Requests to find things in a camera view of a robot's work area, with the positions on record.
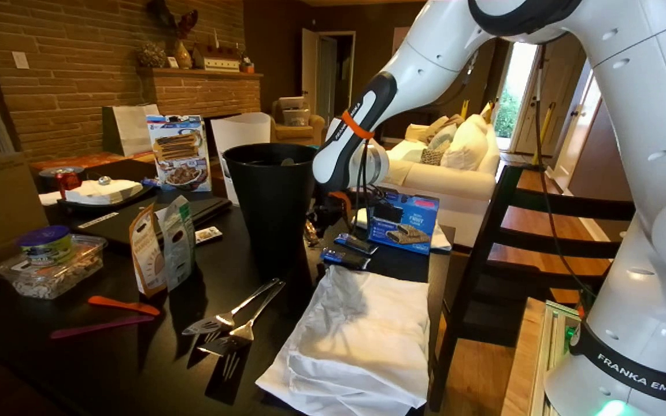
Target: wooden chair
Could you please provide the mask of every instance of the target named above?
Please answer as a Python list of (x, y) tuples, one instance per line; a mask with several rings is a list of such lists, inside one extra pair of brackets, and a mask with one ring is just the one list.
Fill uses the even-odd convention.
[[(538, 167), (504, 167), (473, 255), (455, 255), (452, 260), (442, 298), (444, 336), (440, 343), (432, 343), (435, 351), (430, 351), (432, 383), (428, 402), (432, 410), (442, 408), (452, 359), (460, 337), (516, 346), (528, 298), (553, 300), (557, 290), (580, 294), (598, 292), (621, 248), (621, 235), (613, 240), (577, 240), (563, 234), (557, 235), (556, 227), (543, 234), (512, 230), (507, 223), (509, 210), (543, 212), (541, 219), (549, 224), (553, 224), (556, 215), (613, 223), (629, 223), (635, 215), (631, 201), (599, 201), (518, 188), (525, 170), (543, 177)], [(520, 249), (524, 255), (496, 260), (496, 255), (504, 255), (507, 248)], [(563, 255), (563, 260), (572, 263), (572, 272), (541, 271), (538, 260), (546, 255)], [(602, 269), (585, 272), (577, 269), (579, 260), (602, 261)]]

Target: window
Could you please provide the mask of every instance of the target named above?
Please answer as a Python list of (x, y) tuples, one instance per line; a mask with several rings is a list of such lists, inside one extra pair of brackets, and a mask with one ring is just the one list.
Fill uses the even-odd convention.
[(507, 151), (514, 142), (518, 116), (524, 112), (531, 77), (535, 73), (539, 47), (535, 45), (514, 45), (509, 56), (509, 69), (503, 82), (498, 116), (496, 116), (496, 134), (503, 151)]

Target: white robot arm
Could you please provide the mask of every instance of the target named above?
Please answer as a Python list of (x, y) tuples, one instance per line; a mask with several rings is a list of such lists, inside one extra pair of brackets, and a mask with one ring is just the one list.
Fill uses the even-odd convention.
[(579, 38), (598, 75), (637, 218), (546, 394), (563, 416), (666, 415), (666, 3), (430, 0), (353, 120), (332, 125), (312, 173), (327, 189), (349, 188), (354, 131), (438, 99), (491, 38), (563, 33)]

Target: white couch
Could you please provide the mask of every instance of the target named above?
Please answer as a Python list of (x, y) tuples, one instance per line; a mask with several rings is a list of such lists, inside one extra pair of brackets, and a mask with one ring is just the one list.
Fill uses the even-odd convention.
[(438, 125), (410, 125), (406, 138), (390, 151), (390, 177), (385, 188), (402, 194), (425, 194), (440, 200), (440, 224), (454, 227), (454, 246), (473, 248), (489, 210), (498, 170), (499, 149), (492, 125), (483, 116), (469, 116), (462, 125), (454, 125), (454, 142), (444, 151), (440, 165), (424, 163), (428, 144), (446, 131), (444, 120)]

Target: shelf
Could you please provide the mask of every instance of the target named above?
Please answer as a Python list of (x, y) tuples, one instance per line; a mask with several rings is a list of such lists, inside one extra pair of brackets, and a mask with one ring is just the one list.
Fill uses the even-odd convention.
[(265, 75), (246, 73), (206, 73), (206, 69), (151, 69), (152, 77), (209, 77), (209, 78), (262, 78)]

